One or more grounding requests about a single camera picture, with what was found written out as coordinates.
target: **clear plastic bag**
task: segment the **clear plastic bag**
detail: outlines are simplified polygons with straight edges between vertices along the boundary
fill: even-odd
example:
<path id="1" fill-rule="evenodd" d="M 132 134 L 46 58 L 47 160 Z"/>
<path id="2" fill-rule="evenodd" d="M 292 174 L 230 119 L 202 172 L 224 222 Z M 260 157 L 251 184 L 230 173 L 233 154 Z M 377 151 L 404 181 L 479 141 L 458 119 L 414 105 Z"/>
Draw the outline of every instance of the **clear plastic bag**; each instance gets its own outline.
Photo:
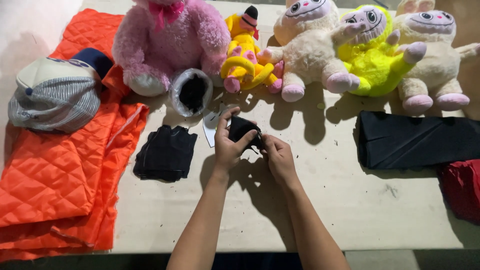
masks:
<path id="1" fill-rule="evenodd" d="M 180 93 L 185 85 L 185 83 L 193 79 L 193 77 L 197 75 L 199 78 L 203 79 L 204 85 L 206 87 L 205 94 L 203 96 L 202 105 L 198 109 L 198 111 L 194 112 L 193 109 L 187 108 L 181 101 L 180 101 Z M 213 94 L 213 83 L 212 80 L 205 74 L 203 71 L 195 68 L 190 68 L 185 70 L 182 73 L 176 74 L 173 76 L 172 83 L 170 84 L 170 91 L 168 94 L 168 98 L 173 106 L 173 109 L 184 117 L 192 117 L 200 115 L 205 108 L 207 108 L 210 100 L 212 99 Z"/>

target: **neon yellow plush toy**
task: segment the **neon yellow plush toy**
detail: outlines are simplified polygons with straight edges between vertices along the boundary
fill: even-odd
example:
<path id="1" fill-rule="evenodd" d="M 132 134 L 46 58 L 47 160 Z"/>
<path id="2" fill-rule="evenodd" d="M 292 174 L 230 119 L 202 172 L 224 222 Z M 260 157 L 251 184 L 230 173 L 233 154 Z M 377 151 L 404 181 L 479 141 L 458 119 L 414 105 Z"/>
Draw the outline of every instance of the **neon yellow plush toy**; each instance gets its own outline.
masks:
<path id="1" fill-rule="evenodd" d="M 264 83 L 271 93 L 281 90 L 282 79 L 274 74 L 281 73 L 283 63 L 263 66 L 257 61 L 256 54 L 260 48 L 253 41 L 253 37 L 258 40 L 257 16 L 257 9 L 250 6 L 245 13 L 233 14 L 225 19 L 232 41 L 220 76 L 225 79 L 223 85 L 230 93 L 251 89 L 260 83 Z"/>
<path id="2" fill-rule="evenodd" d="M 367 30 L 338 49 L 348 72 L 360 79 L 359 88 L 352 94 L 378 97 L 391 92 L 425 55 L 427 47 L 423 42 L 398 49 L 400 32 L 392 31 L 392 17 L 380 6 L 359 6 L 344 14 L 340 21 L 367 24 Z"/>

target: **stuffed animal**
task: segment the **stuffed animal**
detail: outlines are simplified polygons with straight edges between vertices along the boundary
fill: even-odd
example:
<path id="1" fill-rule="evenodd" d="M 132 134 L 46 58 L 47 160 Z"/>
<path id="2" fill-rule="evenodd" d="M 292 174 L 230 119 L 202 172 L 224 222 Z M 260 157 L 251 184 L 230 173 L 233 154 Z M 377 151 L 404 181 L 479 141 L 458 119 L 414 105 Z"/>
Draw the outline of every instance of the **stuffed animal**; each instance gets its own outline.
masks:
<path id="1" fill-rule="evenodd" d="M 427 50 L 425 43 L 414 42 L 404 52 L 397 53 L 400 31 L 392 31 L 392 17 L 380 6 L 359 6 L 344 14 L 340 21 L 367 24 L 366 31 L 338 49 L 338 56 L 348 72 L 360 79 L 359 88 L 351 91 L 352 94 L 378 97 L 393 91 Z"/>
<path id="2" fill-rule="evenodd" d="M 365 29 L 363 22 L 340 25 L 332 0 L 289 0 L 274 26 L 275 38 L 282 47 L 267 47 L 257 57 L 269 63 L 285 62 L 285 101 L 302 98 L 305 85 L 313 81 L 322 82 L 332 93 L 352 91 L 360 80 L 348 73 L 337 50 Z"/>
<path id="3" fill-rule="evenodd" d="M 422 113 L 435 102 L 445 111 L 467 105 L 456 77 L 460 62 L 477 56 L 478 43 L 452 48 L 456 23 L 452 15 L 433 10 L 434 0 L 403 0 L 398 5 L 394 29 L 400 30 L 400 49 L 416 41 L 427 44 L 423 60 L 398 85 L 405 110 Z"/>
<path id="4" fill-rule="evenodd" d="M 202 0 L 134 0 L 112 47 L 125 84 L 142 96 L 166 92 L 174 73 L 201 68 L 216 85 L 230 33 L 220 13 Z"/>
<path id="5" fill-rule="evenodd" d="M 271 93 L 281 90 L 282 79 L 273 74 L 275 67 L 270 63 L 264 67 L 256 58 L 260 48 L 255 45 L 252 37 L 258 40 L 257 17 L 257 9 L 250 6 L 245 13 L 233 14 L 225 20 L 232 41 L 228 47 L 228 58 L 222 66 L 221 77 L 225 79 L 223 85 L 230 93 L 254 88 L 262 82 Z"/>

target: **human hand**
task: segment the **human hand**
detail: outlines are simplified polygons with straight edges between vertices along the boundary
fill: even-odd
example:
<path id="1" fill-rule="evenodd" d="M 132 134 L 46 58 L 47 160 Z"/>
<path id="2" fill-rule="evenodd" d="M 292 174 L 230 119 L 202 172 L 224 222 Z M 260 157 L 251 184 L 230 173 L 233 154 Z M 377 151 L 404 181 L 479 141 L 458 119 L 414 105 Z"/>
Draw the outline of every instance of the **human hand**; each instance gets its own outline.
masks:
<path id="1" fill-rule="evenodd" d="M 262 140 L 265 149 L 262 155 L 268 160 L 268 167 L 276 182 L 282 187 L 290 187 L 299 181 L 295 171 L 292 150 L 290 145 L 274 136 L 263 134 Z"/>
<path id="2" fill-rule="evenodd" d="M 215 169 L 220 172 L 228 172 L 235 167 L 240 162 L 243 150 L 257 135 L 256 130 L 250 130 L 236 143 L 228 138 L 230 131 L 230 127 L 227 127 L 228 119 L 239 112 L 239 107 L 230 109 L 220 116 L 218 121 L 215 133 Z"/>

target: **white table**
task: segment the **white table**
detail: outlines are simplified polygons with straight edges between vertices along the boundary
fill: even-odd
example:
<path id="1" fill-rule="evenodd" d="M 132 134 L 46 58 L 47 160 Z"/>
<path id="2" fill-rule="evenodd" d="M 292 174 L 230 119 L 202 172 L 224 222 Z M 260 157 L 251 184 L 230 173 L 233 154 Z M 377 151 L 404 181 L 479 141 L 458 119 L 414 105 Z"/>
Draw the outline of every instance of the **white table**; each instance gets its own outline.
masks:
<path id="1" fill-rule="evenodd" d="M 249 4 L 209 1 L 226 17 Z M 130 0 L 85 0 L 83 8 L 125 14 Z M 259 10 L 259 46 L 265 48 L 273 24 L 285 7 L 255 5 Z M 457 220 L 446 209 L 435 173 L 430 170 L 370 171 L 357 160 L 355 124 L 360 110 L 404 113 L 397 93 L 383 98 L 331 94 L 320 84 L 305 97 L 286 103 L 265 88 L 239 95 L 222 89 L 210 105 L 239 104 L 241 117 L 256 120 L 263 132 L 292 145 L 298 175 L 315 209 L 342 250 L 479 248 L 480 227 Z M 177 115 L 166 98 L 134 97 L 150 106 L 147 125 L 123 174 L 112 253 L 171 252 L 188 222 L 213 166 L 202 119 Z M 326 105 L 325 110 L 317 108 Z M 438 115 L 437 111 L 429 114 Z M 443 116 L 463 116 L 460 111 Z M 198 140 L 188 179 L 175 183 L 140 181 L 134 157 L 150 132 L 163 124 L 190 127 Z M 294 239 L 285 201 L 259 155 L 244 153 L 231 174 L 217 250 L 293 251 Z"/>

